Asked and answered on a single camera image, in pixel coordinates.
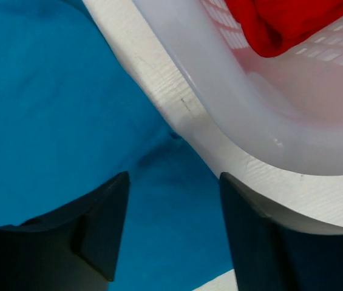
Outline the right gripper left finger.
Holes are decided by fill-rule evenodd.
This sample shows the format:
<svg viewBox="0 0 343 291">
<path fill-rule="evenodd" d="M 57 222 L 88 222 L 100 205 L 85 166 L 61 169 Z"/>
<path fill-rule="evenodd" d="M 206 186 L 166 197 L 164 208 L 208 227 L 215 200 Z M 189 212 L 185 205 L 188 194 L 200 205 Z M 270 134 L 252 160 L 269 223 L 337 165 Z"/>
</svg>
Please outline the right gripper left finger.
<svg viewBox="0 0 343 291">
<path fill-rule="evenodd" d="M 0 290 L 106 290 L 117 268 L 129 185 L 121 172 L 51 212 L 0 227 Z"/>
</svg>

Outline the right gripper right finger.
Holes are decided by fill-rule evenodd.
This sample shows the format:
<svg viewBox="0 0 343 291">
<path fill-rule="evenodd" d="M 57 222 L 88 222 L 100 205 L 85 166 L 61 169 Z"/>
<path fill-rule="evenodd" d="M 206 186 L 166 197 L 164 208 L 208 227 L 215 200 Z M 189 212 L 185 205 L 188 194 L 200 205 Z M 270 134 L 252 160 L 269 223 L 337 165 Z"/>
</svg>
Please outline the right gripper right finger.
<svg viewBox="0 0 343 291">
<path fill-rule="evenodd" d="M 295 212 L 226 172 L 219 187 L 239 290 L 343 290 L 343 227 Z"/>
</svg>

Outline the blue t shirt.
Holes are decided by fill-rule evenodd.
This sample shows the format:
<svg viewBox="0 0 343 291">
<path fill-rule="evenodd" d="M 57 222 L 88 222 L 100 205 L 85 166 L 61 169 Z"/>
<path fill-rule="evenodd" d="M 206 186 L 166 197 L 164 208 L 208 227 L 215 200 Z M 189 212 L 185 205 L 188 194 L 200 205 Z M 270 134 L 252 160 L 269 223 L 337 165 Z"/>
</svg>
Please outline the blue t shirt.
<svg viewBox="0 0 343 291">
<path fill-rule="evenodd" d="M 219 182 L 122 68 L 81 1 L 0 1 L 0 226 L 119 172 L 112 290 L 193 290 L 231 269 Z"/>
</svg>

